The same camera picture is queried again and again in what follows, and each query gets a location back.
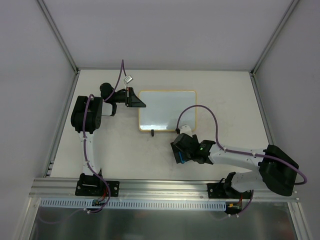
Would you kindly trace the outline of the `blue whiteboard eraser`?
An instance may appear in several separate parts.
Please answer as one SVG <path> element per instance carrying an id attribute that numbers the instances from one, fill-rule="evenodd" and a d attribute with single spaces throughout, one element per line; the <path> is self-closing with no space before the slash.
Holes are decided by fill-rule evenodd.
<path id="1" fill-rule="evenodd" d="M 184 154 L 181 151 L 174 153 L 174 158 L 177 164 L 184 164 L 186 160 L 184 159 Z"/>

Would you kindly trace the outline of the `yellow framed whiteboard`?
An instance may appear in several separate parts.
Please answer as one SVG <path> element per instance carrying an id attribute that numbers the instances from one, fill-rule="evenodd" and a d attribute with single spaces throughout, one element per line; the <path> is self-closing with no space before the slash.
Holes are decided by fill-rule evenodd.
<path id="1" fill-rule="evenodd" d="M 138 97 L 146 104 L 138 110 L 138 127 L 142 132 L 174 132 L 177 123 L 197 127 L 197 110 L 186 108 L 197 103 L 194 90 L 142 90 Z"/>

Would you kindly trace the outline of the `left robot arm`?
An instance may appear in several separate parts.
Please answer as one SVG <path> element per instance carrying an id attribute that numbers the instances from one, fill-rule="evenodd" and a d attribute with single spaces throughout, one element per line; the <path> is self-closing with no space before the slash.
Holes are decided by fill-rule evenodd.
<path id="1" fill-rule="evenodd" d="M 132 87 L 116 91 L 110 83 L 103 83 L 99 87 L 100 97 L 78 96 L 71 114 L 71 125 L 79 134 L 83 150 L 83 170 L 80 180 L 93 195 L 104 191 L 101 163 L 94 154 L 94 137 L 102 123 L 102 117 L 113 117 L 117 112 L 117 104 L 124 104 L 128 108 L 146 108 L 147 105 L 138 98 Z"/>

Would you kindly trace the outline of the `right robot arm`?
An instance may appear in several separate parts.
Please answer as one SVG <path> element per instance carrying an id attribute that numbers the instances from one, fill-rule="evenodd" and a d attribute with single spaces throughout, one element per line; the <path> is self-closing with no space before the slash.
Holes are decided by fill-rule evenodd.
<path id="1" fill-rule="evenodd" d="M 198 141 L 197 136 L 181 133 L 171 142 L 176 163 L 194 161 L 198 164 L 229 165 L 246 169 L 246 172 L 230 172 L 217 188 L 219 194 L 230 199 L 253 190 L 270 190 L 290 197 L 297 178 L 298 164 L 275 145 L 266 149 L 231 150 L 212 140 Z"/>

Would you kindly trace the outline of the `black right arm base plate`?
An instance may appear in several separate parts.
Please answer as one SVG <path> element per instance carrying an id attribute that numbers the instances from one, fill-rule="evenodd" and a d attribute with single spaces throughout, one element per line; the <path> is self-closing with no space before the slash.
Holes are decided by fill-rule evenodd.
<path id="1" fill-rule="evenodd" d="M 207 193 L 209 199 L 250 199 L 253 195 L 251 190 L 244 192 L 232 188 L 232 180 L 236 172 L 231 172 L 226 178 L 222 178 L 218 183 L 207 183 Z"/>

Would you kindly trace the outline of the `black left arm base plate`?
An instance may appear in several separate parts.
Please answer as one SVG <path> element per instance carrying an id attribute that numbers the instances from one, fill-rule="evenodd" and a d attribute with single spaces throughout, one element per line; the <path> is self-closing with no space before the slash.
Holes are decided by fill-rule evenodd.
<path id="1" fill-rule="evenodd" d="M 75 188 L 75 195 L 80 197 L 118 197 L 120 182 L 114 180 L 106 181 L 110 191 L 105 183 L 95 175 L 86 175 L 82 173 Z"/>

